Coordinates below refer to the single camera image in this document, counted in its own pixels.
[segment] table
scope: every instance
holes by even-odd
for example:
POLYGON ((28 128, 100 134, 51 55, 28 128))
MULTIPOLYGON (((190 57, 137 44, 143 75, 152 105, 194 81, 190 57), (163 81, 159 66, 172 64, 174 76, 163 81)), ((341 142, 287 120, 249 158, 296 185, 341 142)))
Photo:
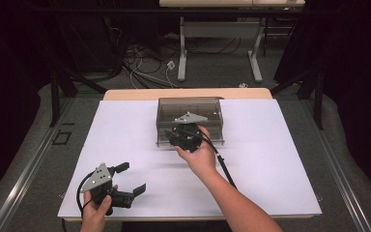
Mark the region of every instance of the table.
POLYGON ((214 199, 174 149, 158 148, 155 143, 157 99, 192 96, 225 98, 221 100, 225 145, 217 149, 243 194, 275 218, 309 218, 322 213, 276 100, 266 89, 233 88, 108 91, 58 217, 80 220, 74 199, 87 173, 101 162, 111 166, 128 161, 130 169, 116 174, 113 182, 122 191, 144 183, 147 190, 134 200, 131 209, 115 208, 107 219, 224 219, 214 199))
MULTIPOLYGON (((302 7, 304 0, 160 0, 161 7, 169 8, 287 8, 302 7)), ((255 38, 255 45, 248 50, 255 82, 263 81, 258 66, 257 53, 263 34, 262 19, 255 22, 186 22, 180 17, 180 62, 178 80, 186 80, 186 38, 255 38)))

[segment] person's left hand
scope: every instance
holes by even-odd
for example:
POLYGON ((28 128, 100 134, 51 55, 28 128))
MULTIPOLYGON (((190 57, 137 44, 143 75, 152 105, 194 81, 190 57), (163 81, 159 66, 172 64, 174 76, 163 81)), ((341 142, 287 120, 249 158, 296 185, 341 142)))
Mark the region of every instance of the person's left hand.
POLYGON ((92 194, 90 191, 84 192, 84 204, 89 202, 83 209, 83 221, 80 232, 103 232, 107 210, 111 205, 110 195, 106 195, 100 206, 92 201, 92 194))

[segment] human arm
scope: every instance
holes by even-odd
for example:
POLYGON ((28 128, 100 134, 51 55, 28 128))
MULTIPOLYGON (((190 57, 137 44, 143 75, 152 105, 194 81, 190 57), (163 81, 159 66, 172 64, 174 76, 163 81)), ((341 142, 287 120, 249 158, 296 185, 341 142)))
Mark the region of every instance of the human arm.
POLYGON ((83 221, 80 232, 102 232, 105 225, 104 216, 111 205, 110 195, 104 197, 100 206, 92 201, 90 191, 85 191, 83 198, 85 207, 83 208, 83 221))
MULTIPOLYGON (((209 132, 200 130, 210 136, 209 132)), ((193 153, 176 147, 180 157, 212 194, 234 232, 282 231, 276 222, 258 205, 232 187, 215 169, 215 156, 210 145, 203 141, 193 153)))

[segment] white tabletop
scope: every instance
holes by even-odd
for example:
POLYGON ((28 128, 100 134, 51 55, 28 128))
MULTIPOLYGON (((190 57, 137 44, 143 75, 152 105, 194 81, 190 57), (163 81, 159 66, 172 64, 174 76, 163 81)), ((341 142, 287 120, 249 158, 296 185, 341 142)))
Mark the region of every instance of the white tabletop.
MULTIPOLYGON (((321 214, 276 100, 221 100, 224 146, 218 146, 239 191, 273 217, 321 214)), ((81 180, 104 162, 130 169, 113 184, 132 191, 146 183, 131 209, 115 220, 223 218, 210 193, 174 149, 158 148, 157 101, 101 101, 58 217, 80 219, 75 194, 81 180)))
POLYGON ((300 7, 304 0, 159 0, 161 7, 300 7))

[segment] forearm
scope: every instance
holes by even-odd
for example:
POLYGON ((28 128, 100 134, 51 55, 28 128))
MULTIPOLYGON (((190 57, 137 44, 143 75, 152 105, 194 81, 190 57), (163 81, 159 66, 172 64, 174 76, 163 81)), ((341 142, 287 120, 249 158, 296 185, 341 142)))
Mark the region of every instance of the forearm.
POLYGON ((199 178, 234 232, 282 231, 266 212, 232 187, 218 172, 205 173, 199 178))

